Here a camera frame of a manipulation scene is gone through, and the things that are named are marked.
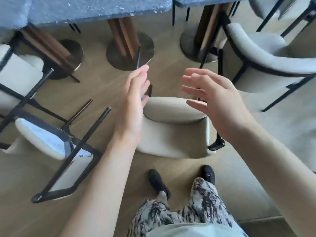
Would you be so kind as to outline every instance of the pants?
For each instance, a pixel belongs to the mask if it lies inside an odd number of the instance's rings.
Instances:
[[[171,211],[165,192],[160,191],[155,200],[147,200],[140,207],[132,220],[127,237],[143,237],[154,228],[181,223],[218,223],[236,228],[247,236],[227,211],[215,186],[202,178],[196,178],[187,206],[177,212]]]

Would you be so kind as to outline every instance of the black shoe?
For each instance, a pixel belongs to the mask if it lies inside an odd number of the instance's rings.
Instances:
[[[201,177],[215,185],[215,173],[209,165],[201,166]]]
[[[171,197],[171,192],[168,187],[163,183],[162,178],[158,171],[151,169],[148,171],[148,180],[150,185],[154,188],[157,194],[160,191],[164,191],[166,193],[167,199]]]

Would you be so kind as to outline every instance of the table leg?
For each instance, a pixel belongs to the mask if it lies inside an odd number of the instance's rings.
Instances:
[[[53,68],[50,79],[63,79],[73,74],[83,61],[83,49],[73,40],[57,41],[49,32],[32,24],[21,30],[23,42],[44,56],[44,68]]]
[[[114,40],[106,50],[109,63],[123,71],[135,70],[137,51],[141,46],[139,65],[148,63],[155,53],[153,40],[143,32],[136,32],[131,17],[108,20]]]
[[[205,47],[209,38],[214,33],[218,22],[218,15],[221,11],[230,11],[232,3],[208,5],[204,7],[198,28],[189,29],[180,37],[180,47],[184,55],[192,61],[201,63]],[[217,61],[217,56],[209,54],[205,63]]]

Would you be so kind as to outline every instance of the floor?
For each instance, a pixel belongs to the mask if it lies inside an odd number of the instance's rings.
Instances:
[[[155,55],[149,63],[148,79],[153,84],[153,96],[173,96],[189,98],[180,91],[181,76],[188,67],[199,67],[187,59],[181,52],[179,38],[184,29],[197,26],[202,7],[191,8],[189,21],[185,21],[186,9],[176,8],[176,25],[171,25],[171,11],[134,17],[135,28],[150,35],[155,43]],[[261,19],[251,11],[247,1],[241,2],[239,10],[232,21],[239,22],[247,33],[254,32]],[[292,20],[271,21],[263,31],[281,33]],[[82,34],[73,32],[67,24],[50,27],[49,31],[57,39],[69,38],[77,40],[85,51],[85,60],[76,77],[80,84],[67,78],[49,80],[38,91],[36,99],[45,107],[65,118],[72,116],[88,99],[93,99],[89,108],[72,124],[71,131],[77,137],[82,137],[106,107],[112,111],[103,121],[94,135],[89,139],[93,147],[104,151],[113,131],[116,113],[120,103],[120,92],[127,78],[127,72],[111,67],[106,59],[105,50],[112,39],[107,21],[79,24]],[[290,40],[302,28],[299,25],[288,37]],[[217,71],[217,64],[207,64],[208,68]],[[315,114],[316,96],[314,88],[316,80],[302,87],[267,113],[259,110],[267,106],[286,90],[269,94],[242,93],[242,97],[258,120],[272,135],[284,142],[311,169],[316,170],[316,137]],[[46,121],[61,126],[61,123],[35,109],[27,107],[32,113]],[[13,126],[7,128],[0,136],[0,141],[8,143],[16,138]],[[167,159],[135,153],[124,191],[115,237],[124,236],[138,207],[145,199],[154,198],[154,191],[146,181],[146,172],[156,168],[163,176],[172,191],[169,205],[176,210],[182,207],[190,193],[193,179],[202,164],[217,163],[219,168],[228,165],[244,165],[234,149],[228,144],[213,158],[207,159]],[[61,232],[71,212],[84,193],[88,179],[82,183],[79,190],[72,196],[58,201],[41,204],[30,203],[30,198],[39,191],[52,175],[52,170],[29,156],[12,156],[0,159],[0,235],[5,237],[55,237]],[[224,202],[230,189],[221,185],[229,179],[243,179],[239,176],[219,175],[217,185]],[[248,199],[239,199],[247,204]],[[268,203],[261,217],[266,212],[278,214],[272,203]],[[237,220],[247,220],[253,217],[251,207],[235,208],[233,212]]]

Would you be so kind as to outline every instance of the table base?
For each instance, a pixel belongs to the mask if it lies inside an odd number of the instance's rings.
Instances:
[[[139,39],[140,46],[142,47],[139,66],[143,66],[154,56],[155,44],[151,37],[143,32],[137,32],[137,37]],[[114,39],[111,41],[106,50],[106,57],[111,66],[116,69],[122,71],[136,70],[136,60],[128,57],[127,55],[121,55]]]
[[[201,63],[203,60],[204,50],[200,50],[200,48],[194,44],[196,32],[196,29],[188,29],[184,31],[180,37],[180,48],[187,58],[194,62]],[[217,56],[209,53],[205,63],[213,62],[217,62]]]
[[[63,47],[65,47],[69,53],[74,56],[76,58],[76,60],[78,60],[78,63],[76,64],[76,68],[74,69],[74,71],[72,73],[74,73],[81,65],[83,59],[84,59],[84,52],[83,52],[83,48],[81,47],[81,45],[74,41],[74,40],[69,40],[69,39],[63,39],[58,41]],[[47,68],[51,68],[51,66],[49,65],[49,63],[44,61],[44,70]],[[65,79],[69,76],[68,73],[66,72],[60,72],[60,71],[54,71],[50,76],[49,79],[54,79],[54,80],[59,80],[59,79]]]

